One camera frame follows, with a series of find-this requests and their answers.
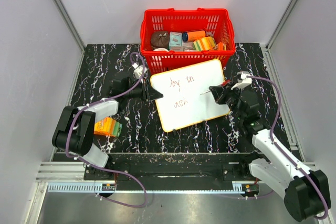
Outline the red whiteboard marker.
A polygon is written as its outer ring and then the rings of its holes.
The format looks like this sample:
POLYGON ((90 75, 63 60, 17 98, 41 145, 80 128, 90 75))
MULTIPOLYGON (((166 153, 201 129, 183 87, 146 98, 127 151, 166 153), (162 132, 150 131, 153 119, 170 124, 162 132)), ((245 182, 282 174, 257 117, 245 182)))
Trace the red whiteboard marker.
POLYGON ((207 93, 209 93, 209 92, 214 93, 215 91, 216 91, 216 92, 217 92, 217 91, 220 91, 220 90, 224 89, 224 87, 225 87, 226 85, 227 85, 227 81, 225 81, 225 82, 223 82, 223 83, 221 83, 221 84, 219 84, 219 85, 216 85, 216 86, 210 86, 210 87, 208 88, 208 90, 205 91, 205 92, 203 92, 203 93, 201 93, 201 95, 207 94, 207 93))

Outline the yellow framed whiteboard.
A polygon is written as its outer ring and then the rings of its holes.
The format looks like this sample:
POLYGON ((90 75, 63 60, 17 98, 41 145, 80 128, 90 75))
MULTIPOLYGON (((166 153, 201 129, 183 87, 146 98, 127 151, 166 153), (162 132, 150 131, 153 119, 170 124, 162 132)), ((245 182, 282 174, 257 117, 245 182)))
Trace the yellow framed whiteboard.
POLYGON ((151 86, 163 94, 155 101, 162 130, 172 132, 227 115, 229 107, 218 105, 207 93, 210 86, 223 82, 218 59, 152 75, 151 86))

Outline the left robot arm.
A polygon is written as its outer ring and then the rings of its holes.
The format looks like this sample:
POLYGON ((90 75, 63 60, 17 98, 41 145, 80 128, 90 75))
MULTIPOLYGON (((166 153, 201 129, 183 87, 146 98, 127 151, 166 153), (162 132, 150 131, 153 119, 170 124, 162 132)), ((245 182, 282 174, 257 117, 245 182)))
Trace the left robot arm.
POLYGON ((111 178, 114 168, 108 163, 108 154, 93 143, 94 126, 118 114, 129 99, 135 98, 153 101, 163 98, 163 94, 145 78, 137 81, 130 77, 112 80, 107 97, 89 105, 64 107, 52 136, 52 145, 96 166, 95 172, 101 179, 111 178))

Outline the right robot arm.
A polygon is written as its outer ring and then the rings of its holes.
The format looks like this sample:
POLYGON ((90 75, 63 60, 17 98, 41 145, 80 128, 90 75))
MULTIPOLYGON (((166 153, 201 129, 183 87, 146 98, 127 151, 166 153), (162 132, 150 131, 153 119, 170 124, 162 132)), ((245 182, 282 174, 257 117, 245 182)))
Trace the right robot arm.
POLYGON ((230 81, 210 86, 216 104, 227 105, 237 114, 241 134, 262 152, 250 154, 239 166, 245 180, 253 177, 267 184, 283 199, 294 220, 326 218, 331 208, 329 183, 321 170, 312 170, 291 153, 259 115, 255 93, 241 90, 230 81))

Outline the yellow orange snack box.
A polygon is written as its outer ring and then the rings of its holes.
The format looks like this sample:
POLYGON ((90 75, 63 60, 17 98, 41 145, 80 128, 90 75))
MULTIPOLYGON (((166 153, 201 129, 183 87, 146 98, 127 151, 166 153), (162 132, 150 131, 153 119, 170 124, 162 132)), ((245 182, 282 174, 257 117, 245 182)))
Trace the yellow orange snack box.
POLYGON ((212 36, 203 37, 193 42, 193 47, 197 51, 209 51, 216 46, 216 41, 212 36))

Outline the orange green snack box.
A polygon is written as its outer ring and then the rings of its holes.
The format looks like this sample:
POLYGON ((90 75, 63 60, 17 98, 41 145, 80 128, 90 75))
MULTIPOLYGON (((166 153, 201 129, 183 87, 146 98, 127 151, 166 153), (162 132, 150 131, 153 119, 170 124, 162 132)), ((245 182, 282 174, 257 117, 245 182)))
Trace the orange green snack box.
POLYGON ((95 135, 119 137, 122 130, 122 124, 110 117, 98 121, 94 126, 95 135))

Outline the teal small box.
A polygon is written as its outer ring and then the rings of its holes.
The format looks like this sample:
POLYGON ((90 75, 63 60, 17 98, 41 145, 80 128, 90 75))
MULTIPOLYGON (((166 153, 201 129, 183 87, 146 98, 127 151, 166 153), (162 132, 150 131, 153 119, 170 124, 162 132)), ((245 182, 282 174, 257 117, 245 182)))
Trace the teal small box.
POLYGON ((178 47, 182 45, 182 33, 171 31, 169 34, 169 49, 172 47, 178 47))

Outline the blue capped yellow bottle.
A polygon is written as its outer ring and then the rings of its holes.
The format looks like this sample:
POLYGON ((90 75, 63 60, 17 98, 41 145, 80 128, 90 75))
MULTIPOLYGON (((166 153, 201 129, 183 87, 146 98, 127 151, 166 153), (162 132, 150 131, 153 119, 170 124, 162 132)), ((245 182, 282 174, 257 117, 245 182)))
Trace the blue capped yellow bottle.
POLYGON ((182 33, 183 42, 191 42, 198 39, 201 39, 206 36, 206 31, 204 30, 195 30, 182 33))

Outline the red plastic basket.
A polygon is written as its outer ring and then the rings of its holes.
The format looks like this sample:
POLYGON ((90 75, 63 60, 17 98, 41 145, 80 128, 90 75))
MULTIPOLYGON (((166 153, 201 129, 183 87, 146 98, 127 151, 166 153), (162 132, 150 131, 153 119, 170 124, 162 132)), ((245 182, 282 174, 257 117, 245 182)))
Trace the red plastic basket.
POLYGON ((140 52, 151 74, 211 59, 225 66, 236 52, 234 38, 226 9, 148 9, 140 29, 140 52))

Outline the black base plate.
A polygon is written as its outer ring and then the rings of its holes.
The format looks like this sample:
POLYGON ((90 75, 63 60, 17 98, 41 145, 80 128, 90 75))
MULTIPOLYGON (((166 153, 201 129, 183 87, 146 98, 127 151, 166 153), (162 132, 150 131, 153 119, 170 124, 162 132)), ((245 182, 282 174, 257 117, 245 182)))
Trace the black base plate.
POLYGON ((200 177, 219 181, 252 180, 248 164, 264 154, 252 153, 112 153, 109 168, 146 177, 200 177))

